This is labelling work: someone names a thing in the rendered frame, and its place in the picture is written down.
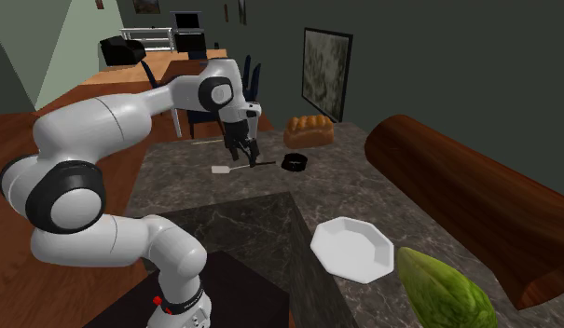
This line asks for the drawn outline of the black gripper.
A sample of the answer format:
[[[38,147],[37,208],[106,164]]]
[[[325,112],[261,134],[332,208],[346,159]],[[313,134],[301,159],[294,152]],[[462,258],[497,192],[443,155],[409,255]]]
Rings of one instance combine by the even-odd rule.
[[[239,159],[238,147],[244,148],[251,167],[256,165],[256,159],[260,155],[256,139],[248,136],[249,126],[246,119],[234,123],[223,123],[225,129],[225,144],[228,148],[232,160]]]

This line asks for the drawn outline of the small black bowl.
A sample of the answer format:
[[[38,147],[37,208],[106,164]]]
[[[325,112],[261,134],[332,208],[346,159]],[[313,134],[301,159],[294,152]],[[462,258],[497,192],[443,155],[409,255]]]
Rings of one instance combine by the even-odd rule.
[[[300,172],[306,169],[308,158],[299,153],[288,153],[284,156],[281,167],[284,170]]]

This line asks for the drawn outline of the brown bread loaf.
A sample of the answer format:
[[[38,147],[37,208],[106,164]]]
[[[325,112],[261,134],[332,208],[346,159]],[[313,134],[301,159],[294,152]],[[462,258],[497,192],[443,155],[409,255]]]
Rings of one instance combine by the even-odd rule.
[[[290,149],[324,146],[333,141],[334,124],[324,115],[292,117],[283,134],[283,142]]]

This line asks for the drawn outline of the wooden table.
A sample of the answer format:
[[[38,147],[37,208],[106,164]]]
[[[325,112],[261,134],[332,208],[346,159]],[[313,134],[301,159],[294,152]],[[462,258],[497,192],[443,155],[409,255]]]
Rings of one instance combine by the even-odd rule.
[[[186,52],[152,51],[147,52],[144,57],[144,62],[158,82],[174,75],[198,75],[204,69],[206,61],[207,59],[190,60]],[[108,88],[116,93],[151,88],[145,69],[140,63],[105,67],[82,82],[81,86]]]

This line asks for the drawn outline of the black monitor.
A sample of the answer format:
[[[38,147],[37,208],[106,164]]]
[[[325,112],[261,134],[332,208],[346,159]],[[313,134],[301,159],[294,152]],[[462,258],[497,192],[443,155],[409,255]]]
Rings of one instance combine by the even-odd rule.
[[[206,49],[201,11],[172,11],[172,36],[178,52]]]

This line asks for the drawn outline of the white octagonal plate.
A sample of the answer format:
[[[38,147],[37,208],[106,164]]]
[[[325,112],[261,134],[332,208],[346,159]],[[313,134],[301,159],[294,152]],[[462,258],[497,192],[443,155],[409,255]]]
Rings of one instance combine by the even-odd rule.
[[[316,226],[310,248],[331,275],[368,284],[393,272],[394,246],[373,224],[339,216]]]

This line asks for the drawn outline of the dark robot stand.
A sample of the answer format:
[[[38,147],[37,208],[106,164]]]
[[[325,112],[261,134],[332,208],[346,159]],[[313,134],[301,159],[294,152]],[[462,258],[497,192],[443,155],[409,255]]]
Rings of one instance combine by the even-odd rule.
[[[161,297],[155,270],[83,328],[145,328]],[[289,293],[260,276],[231,255],[210,253],[200,272],[212,301],[211,318],[197,315],[185,328],[288,328]]]

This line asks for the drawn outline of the white shelf rack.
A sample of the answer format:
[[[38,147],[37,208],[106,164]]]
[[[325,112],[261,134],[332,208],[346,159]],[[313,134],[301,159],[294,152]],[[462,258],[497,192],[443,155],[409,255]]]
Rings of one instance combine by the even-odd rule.
[[[126,40],[141,42],[146,51],[175,51],[170,27],[121,28],[120,33]]]

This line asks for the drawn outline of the brown wooden log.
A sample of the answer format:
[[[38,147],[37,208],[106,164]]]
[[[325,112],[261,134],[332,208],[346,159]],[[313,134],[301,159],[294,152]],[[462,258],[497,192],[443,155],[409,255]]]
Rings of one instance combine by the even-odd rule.
[[[564,196],[417,120],[365,140],[377,170],[488,267],[516,309],[564,294]]]

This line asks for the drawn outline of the green leafy vegetable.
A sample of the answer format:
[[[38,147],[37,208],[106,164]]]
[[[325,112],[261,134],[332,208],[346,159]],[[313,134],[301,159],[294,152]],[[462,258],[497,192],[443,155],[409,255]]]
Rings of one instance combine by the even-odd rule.
[[[498,328],[488,296],[457,269],[407,247],[397,251],[396,262],[423,328]]]

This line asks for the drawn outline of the black framed wall picture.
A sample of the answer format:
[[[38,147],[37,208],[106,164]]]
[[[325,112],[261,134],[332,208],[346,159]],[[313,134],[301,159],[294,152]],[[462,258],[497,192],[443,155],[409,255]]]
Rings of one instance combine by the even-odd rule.
[[[306,27],[301,96],[333,122],[343,120],[352,34]]]

